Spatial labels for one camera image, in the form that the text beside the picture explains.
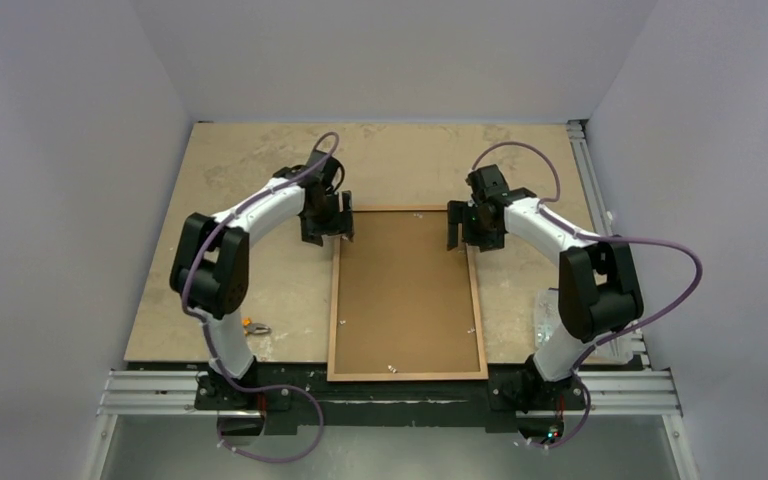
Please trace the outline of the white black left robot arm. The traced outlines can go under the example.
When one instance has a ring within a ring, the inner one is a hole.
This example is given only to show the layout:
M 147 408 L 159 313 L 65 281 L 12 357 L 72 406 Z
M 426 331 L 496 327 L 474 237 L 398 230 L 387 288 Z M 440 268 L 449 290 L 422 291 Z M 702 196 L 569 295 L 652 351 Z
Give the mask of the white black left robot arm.
M 302 242 L 354 235 L 351 194 L 341 190 L 345 168 L 315 149 L 303 165 L 284 167 L 264 187 L 222 212 L 193 213 L 183 224 L 169 284 L 184 313 L 198 320 L 209 365 L 222 380 L 219 395 L 232 408 L 257 399 L 255 366 L 240 308 L 249 290 L 250 251 L 283 223 L 300 222 Z

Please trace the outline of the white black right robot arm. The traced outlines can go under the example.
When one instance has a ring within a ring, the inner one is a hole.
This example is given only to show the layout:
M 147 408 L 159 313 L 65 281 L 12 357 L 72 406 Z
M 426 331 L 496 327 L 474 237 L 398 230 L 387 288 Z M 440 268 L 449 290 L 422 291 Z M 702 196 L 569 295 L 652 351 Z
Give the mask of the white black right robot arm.
M 559 396 L 560 381 L 572 376 L 588 348 L 641 317 L 644 304 L 630 246 L 556 215 L 526 188 L 510 188 L 495 165 L 471 171 L 466 183 L 469 200 L 447 204 L 448 249 L 498 250 L 513 235 L 558 269 L 560 324 L 529 358 L 533 373 L 521 381 L 524 399 L 544 407 Z

